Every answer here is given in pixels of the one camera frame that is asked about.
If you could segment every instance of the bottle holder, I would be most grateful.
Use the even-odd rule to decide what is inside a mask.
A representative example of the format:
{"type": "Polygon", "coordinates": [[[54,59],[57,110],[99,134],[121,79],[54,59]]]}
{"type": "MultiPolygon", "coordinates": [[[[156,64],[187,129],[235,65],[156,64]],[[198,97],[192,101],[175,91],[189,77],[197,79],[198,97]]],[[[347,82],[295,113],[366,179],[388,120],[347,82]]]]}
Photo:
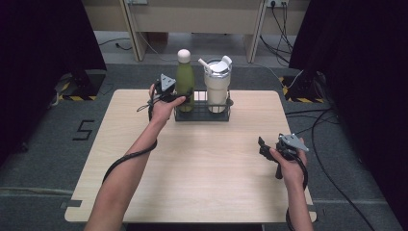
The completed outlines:
{"type": "Polygon", "coordinates": [[[181,105],[174,109],[174,118],[176,121],[229,121],[233,104],[230,91],[227,92],[225,104],[210,105],[207,101],[207,91],[197,90],[194,92],[193,109],[189,112],[182,112],[180,108],[183,105],[181,105]]]}

